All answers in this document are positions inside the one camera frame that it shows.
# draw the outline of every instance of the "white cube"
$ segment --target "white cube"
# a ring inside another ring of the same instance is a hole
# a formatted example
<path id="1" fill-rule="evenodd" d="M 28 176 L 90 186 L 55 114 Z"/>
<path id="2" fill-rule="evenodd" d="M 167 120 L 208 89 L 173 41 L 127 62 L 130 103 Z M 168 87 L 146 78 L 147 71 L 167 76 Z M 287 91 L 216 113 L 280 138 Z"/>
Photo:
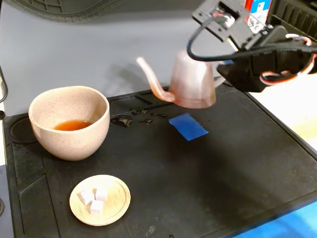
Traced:
<path id="1" fill-rule="evenodd" d="M 104 209 L 104 202 L 94 200 L 90 206 L 91 215 L 101 215 Z"/>
<path id="2" fill-rule="evenodd" d="M 97 191 L 96 191 L 96 200 L 98 201 L 106 201 L 107 199 L 107 196 L 108 196 L 108 191 L 106 188 L 97 188 Z"/>
<path id="3" fill-rule="evenodd" d="M 84 190 L 79 194 L 80 200 L 87 206 L 95 200 L 94 193 L 89 190 Z"/>

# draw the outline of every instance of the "blue paper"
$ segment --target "blue paper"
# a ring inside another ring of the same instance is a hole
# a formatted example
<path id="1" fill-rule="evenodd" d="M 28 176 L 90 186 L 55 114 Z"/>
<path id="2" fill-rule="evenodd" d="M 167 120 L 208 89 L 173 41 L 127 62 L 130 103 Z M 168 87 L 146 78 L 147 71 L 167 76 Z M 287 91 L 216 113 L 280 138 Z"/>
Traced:
<path id="1" fill-rule="evenodd" d="M 188 113 L 182 114 L 175 118 L 168 120 L 186 140 L 190 141 L 196 139 L 202 135 L 206 135 L 206 131 L 195 119 L 193 119 Z"/>

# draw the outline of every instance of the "speckled bowl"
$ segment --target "speckled bowl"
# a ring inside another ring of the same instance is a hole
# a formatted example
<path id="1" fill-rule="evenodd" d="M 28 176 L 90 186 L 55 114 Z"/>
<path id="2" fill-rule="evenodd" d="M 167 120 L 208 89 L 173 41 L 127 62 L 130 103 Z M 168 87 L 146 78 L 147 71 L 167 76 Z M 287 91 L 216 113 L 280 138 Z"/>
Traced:
<path id="1" fill-rule="evenodd" d="M 30 105 L 29 118 L 40 144 L 63 160 L 83 160 L 104 141 L 109 129 L 109 102 L 97 90 L 85 86 L 56 88 L 37 96 Z M 80 130 L 54 130 L 69 120 L 93 124 Z"/>

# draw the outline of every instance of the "silicone mat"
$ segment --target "silicone mat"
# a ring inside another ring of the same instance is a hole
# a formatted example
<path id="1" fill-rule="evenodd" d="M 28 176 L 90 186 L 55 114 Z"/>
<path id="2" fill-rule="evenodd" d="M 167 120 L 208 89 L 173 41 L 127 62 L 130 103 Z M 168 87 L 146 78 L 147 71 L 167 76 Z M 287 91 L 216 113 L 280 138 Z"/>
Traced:
<path id="1" fill-rule="evenodd" d="M 316 201 L 315 152 L 248 95 L 225 85 L 216 92 L 215 105 L 203 110 L 148 91 L 109 98 L 110 115 L 133 122 L 112 123 L 99 150 L 77 162 L 45 151 L 27 114 L 5 118 L 15 237 L 233 237 Z M 131 113 L 139 108 L 145 113 Z M 208 134 L 187 141 L 169 123 L 186 113 Z M 131 203 L 115 223 L 93 227 L 72 214 L 69 198 L 100 174 L 125 181 Z"/>
<path id="2" fill-rule="evenodd" d="M 17 9 L 56 23 L 83 23 L 94 20 L 128 0 L 6 0 Z"/>

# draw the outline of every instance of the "brown liquid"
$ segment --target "brown liquid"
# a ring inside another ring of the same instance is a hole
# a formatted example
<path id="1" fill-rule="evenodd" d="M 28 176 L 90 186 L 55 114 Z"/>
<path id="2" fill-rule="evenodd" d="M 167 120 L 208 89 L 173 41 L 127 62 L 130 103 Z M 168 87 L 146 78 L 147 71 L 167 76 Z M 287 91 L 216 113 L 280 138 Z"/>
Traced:
<path id="1" fill-rule="evenodd" d="M 92 123 L 84 120 L 69 120 L 54 127 L 55 130 L 80 130 Z"/>

